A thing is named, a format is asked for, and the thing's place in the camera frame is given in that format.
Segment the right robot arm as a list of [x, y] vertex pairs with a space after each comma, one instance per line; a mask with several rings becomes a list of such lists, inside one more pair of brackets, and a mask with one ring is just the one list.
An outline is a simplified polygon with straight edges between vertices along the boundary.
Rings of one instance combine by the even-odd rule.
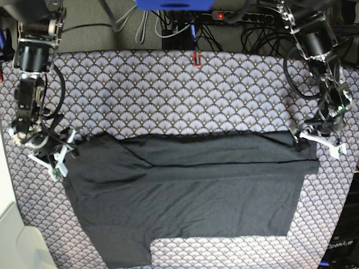
[[[1, 1], [1, 7], [17, 21], [18, 45], [12, 66], [20, 73], [15, 89], [16, 114], [8, 132], [12, 140], [31, 149], [28, 157], [46, 168], [53, 181], [67, 176], [65, 156], [76, 152], [76, 131], [55, 132], [64, 115], [66, 84], [53, 59], [66, 18], [62, 1]], [[54, 71], [61, 94], [54, 111], [45, 106], [48, 79]]]

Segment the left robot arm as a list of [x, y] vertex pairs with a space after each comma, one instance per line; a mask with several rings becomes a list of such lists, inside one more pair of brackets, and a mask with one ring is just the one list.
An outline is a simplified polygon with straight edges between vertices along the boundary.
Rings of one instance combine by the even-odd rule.
[[[275, 4], [284, 27], [296, 42], [283, 59], [287, 82], [300, 98], [318, 101], [313, 118], [291, 126], [294, 144], [299, 149], [306, 140], [319, 143], [329, 149], [331, 157], [338, 159], [347, 152], [339, 136], [344, 127], [344, 114], [352, 107], [353, 95], [340, 57], [334, 51], [337, 38], [324, 14], [330, 1], [276, 1]], [[294, 52], [300, 53], [310, 76], [319, 84], [317, 94], [305, 95], [292, 80], [288, 61]]]

